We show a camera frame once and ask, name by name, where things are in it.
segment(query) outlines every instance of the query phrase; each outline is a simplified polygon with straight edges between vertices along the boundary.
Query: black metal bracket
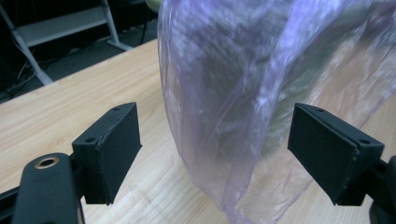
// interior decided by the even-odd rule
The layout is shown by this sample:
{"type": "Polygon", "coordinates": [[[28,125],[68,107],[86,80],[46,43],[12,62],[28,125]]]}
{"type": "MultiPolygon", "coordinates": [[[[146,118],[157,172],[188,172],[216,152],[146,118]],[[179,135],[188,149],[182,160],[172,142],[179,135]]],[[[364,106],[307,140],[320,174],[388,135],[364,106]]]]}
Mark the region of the black metal bracket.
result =
{"type": "Polygon", "coordinates": [[[396,223],[396,157],[381,161],[382,143],[321,108],[296,104],[288,149],[334,204],[359,206],[368,194],[372,223],[396,223]]]}
{"type": "Polygon", "coordinates": [[[25,166],[21,185],[0,195],[0,223],[85,223],[81,197],[114,203],[141,148],[136,104],[110,109],[72,146],[25,166]]]}

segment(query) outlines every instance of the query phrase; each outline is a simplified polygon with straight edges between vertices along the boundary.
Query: dark floor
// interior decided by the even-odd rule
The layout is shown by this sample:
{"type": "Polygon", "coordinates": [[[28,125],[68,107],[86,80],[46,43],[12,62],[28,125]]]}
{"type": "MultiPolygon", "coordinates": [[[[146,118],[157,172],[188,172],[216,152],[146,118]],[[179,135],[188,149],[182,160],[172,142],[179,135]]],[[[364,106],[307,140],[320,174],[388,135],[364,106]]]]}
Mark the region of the dark floor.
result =
{"type": "MultiPolygon", "coordinates": [[[[142,35],[142,29],[131,28],[128,31],[124,31],[119,34],[120,42],[132,46],[138,47],[140,44],[140,37],[142,35]]],[[[46,63],[42,66],[42,69],[49,75],[52,80],[58,80],[63,77],[67,77],[87,68],[91,65],[99,63],[103,60],[111,58],[115,55],[123,53],[122,50],[117,49],[109,44],[107,40],[110,38],[104,37],[95,42],[92,42],[88,47],[84,49],[71,49],[70,52],[60,59],[53,60],[53,62],[46,63]]],[[[157,38],[157,22],[151,21],[148,23],[148,29],[145,34],[144,43],[149,42],[157,38]]],[[[33,76],[33,69],[30,68],[29,64],[24,71],[24,76],[21,76],[20,83],[22,85],[15,86],[12,88],[12,94],[8,91],[0,92],[0,104],[12,100],[15,97],[21,96],[26,92],[33,91],[37,88],[42,87],[41,82],[33,76]]]]}

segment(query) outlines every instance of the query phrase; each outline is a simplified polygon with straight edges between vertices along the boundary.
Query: white metal stand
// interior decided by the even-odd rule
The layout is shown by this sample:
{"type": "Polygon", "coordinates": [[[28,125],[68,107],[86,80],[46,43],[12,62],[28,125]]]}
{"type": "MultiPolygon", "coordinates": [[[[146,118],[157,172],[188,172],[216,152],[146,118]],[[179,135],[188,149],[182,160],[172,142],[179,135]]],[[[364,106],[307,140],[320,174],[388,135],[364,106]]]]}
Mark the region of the white metal stand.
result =
{"type": "Polygon", "coordinates": [[[32,46],[107,23],[108,29],[111,33],[111,40],[107,41],[107,43],[122,50],[132,49],[132,47],[122,44],[119,41],[108,2],[107,0],[101,0],[101,2],[102,5],[99,7],[85,9],[65,16],[46,21],[39,21],[20,27],[14,26],[1,4],[0,14],[6,21],[9,30],[18,45],[21,47],[21,50],[27,60],[35,69],[35,75],[37,78],[41,83],[43,83],[43,85],[48,85],[52,80],[40,68],[32,52],[29,50],[32,46]]]}

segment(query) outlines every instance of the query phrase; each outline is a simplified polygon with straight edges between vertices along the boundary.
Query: light wood tabletop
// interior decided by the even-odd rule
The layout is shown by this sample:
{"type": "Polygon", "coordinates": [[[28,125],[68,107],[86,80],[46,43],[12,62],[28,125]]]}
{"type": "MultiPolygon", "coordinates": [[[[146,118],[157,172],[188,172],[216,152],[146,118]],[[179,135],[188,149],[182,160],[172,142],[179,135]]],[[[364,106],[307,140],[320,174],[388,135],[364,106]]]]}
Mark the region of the light wood tabletop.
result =
{"type": "MultiPolygon", "coordinates": [[[[115,203],[83,204],[87,223],[227,223],[227,218],[190,181],[177,154],[163,105],[157,41],[63,78],[0,105],[0,192],[19,185],[31,160],[72,153],[71,143],[116,105],[137,102],[143,147],[115,203]]],[[[396,154],[396,95],[363,130],[396,154]]],[[[369,223],[368,209],[334,207],[316,183],[279,223],[369,223]]]]}

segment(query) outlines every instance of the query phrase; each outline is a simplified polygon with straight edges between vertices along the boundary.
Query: crumpled plastic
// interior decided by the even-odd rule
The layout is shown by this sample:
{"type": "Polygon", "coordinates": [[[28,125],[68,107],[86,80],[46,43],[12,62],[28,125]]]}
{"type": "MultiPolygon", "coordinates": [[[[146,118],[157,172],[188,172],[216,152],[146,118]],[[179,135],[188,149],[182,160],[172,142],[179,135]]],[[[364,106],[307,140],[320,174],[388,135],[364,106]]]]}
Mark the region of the crumpled plastic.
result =
{"type": "Polygon", "coordinates": [[[165,109],[191,181],[231,223],[276,223],[312,181],[294,104],[355,127],[396,90],[396,3],[164,0],[165,109]]]}

